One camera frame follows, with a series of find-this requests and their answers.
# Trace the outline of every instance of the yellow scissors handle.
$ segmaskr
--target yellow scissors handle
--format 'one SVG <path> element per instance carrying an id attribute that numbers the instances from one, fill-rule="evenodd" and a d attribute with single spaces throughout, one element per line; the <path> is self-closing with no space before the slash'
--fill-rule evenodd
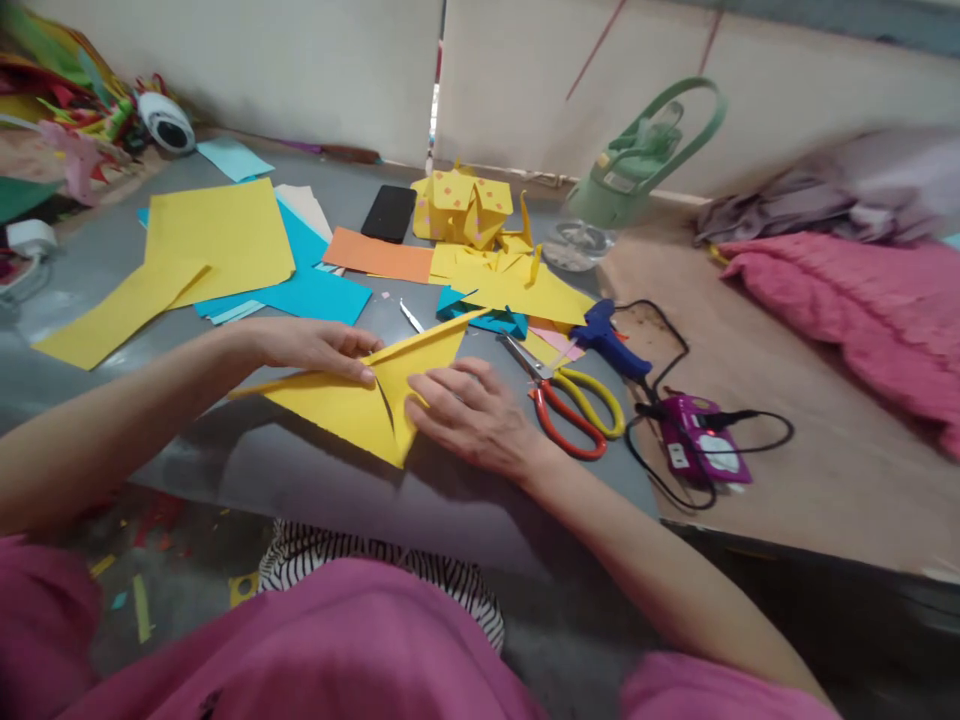
<path id="1" fill-rule="evenodd" d="M 617 399 L 613 396 L 613 393 L 607 389 L 606 385 L 601 383 L 596 378 L 590 377 L 579 370 L 573 370 L 571 368 L 560 368 L 555 370 L 553 373 L 553 380 L 557 383 L 557 385 L 562 387 L 564 391 L 570 395 L 570 397 L 573 398 L 573 401 L 577 404 L 577 407 L 580 408 L 580 412 L 583 413 L 583 416 L 590 422 L 591 425 L 602 432 L 608 440 L 616 440 L 618 437 L 623 435 L 625 427 L 623 410 L 620 408 L 620 403 L 617 402 Z M 596 411 L 593 409 L 593 406 L 590 404 L 590 401 L 587 399 L 587 396 L 581 392 L 577 385 L 582 385 L 583 387 L 592 390 L 596 395 L 600 396 L 600 399 L 603 400 L 604 404 L 610 409 L 610 413 L 613 415 L 612 428 L 608 428 L 606 425 L 604 425 L 603 421 L 600 419 L 600 416 L 597 415 Z"/>

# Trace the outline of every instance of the white plug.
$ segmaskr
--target white plug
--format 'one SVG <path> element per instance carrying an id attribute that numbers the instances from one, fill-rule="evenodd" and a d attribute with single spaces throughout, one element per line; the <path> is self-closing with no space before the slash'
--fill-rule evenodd
<path id="1" fill-rule="evenodd" d="M 57 249 L 57 235 L 43 220 L 7 225 L 7 245 L 20 257 L 46 257 Z"/>

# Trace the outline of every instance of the black phone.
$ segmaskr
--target black phone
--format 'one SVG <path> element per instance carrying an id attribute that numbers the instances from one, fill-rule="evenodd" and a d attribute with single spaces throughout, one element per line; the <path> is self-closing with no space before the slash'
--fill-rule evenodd
<path id="1" fill-rule="evenodd" d="M 367 237 L 402 243 L 416 201 L 416 190 L 394 185 L 381 186 L 360 232 Z"/>

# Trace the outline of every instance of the pink sleeve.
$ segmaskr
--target pink sleeve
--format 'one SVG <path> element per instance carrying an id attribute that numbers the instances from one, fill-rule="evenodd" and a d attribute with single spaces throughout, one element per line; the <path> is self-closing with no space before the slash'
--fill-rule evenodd
<path id="1" fill-rule="evenodd" d="M 816 698 L 678 653 L 651 653 L 620 693 L 626 720 L 839 720 Z"/>
<path id="2" fill-rule="evenodd" d="M 99 619 L 80 557 L 0 538 L 0 717 L 53 717 L 89 690 Z"/>

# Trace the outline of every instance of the glue gun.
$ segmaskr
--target glue gun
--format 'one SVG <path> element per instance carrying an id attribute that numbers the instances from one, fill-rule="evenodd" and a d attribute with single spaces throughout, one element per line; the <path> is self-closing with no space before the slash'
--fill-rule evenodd
<path id="1" fill-rule="evenodd" d="M 614 370 L 628 380 L 640 382 L 641 378 L 653 369 L 653 365 L 634 355 L 620 342 L 613 330 L 613 323 L 610 322 L 614 310 L 613 300 L 601 300 L 583 316 L 587 321 L 586 326 L 574 328 L 570 332 L 570 338 L 576 340 L 577 345 L 582 348 L 596 350 Z"/>

